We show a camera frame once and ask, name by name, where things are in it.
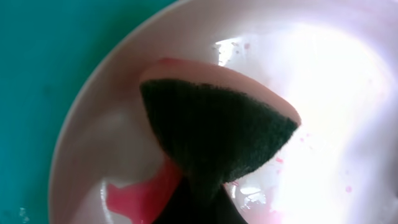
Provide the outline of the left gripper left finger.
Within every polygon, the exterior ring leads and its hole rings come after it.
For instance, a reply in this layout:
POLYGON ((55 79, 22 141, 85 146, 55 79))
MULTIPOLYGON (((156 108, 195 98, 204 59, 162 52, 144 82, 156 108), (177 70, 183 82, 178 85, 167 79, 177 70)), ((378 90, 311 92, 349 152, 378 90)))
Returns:
POLYGON ((188 180, 183 177, 170 200, 153 224, 194 224, 192 195, 188 180))

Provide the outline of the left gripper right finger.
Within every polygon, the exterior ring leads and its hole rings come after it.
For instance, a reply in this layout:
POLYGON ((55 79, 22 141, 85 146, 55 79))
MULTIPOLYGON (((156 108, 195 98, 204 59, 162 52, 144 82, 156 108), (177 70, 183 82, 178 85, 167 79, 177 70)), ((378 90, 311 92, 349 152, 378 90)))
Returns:
POLYGON ((220 187, 214 199, 214 209, 216 224, 248 224, 223 186, 220 187))

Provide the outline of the green orange scrub sponge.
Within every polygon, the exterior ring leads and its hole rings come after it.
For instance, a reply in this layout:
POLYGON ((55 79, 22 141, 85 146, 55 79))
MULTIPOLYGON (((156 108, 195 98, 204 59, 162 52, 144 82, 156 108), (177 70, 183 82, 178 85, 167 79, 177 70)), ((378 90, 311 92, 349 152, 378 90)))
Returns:
POLYGON ((183 177, 194 223, 215 223, 220 187, 262 167, 301 123, 279 95, 219 65, 159 60, 141 73, 139 90, 165 161, 149 180, 108 185, 107 207, 133 223, 152 223, 183 177))

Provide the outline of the pink white plate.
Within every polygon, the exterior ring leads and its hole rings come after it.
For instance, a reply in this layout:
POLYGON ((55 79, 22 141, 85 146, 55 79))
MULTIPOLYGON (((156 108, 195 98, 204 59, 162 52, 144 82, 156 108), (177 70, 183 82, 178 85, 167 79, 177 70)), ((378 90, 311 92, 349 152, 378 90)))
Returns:
POLYGON ((275 158, 226 185, 247 222, 397 222, 397 2, 178 1, 80 90, 55 148, 50 223, 134 222, 132 190, 164 161, 138 76, 164 57, 243 73, 301 116, 275 158))

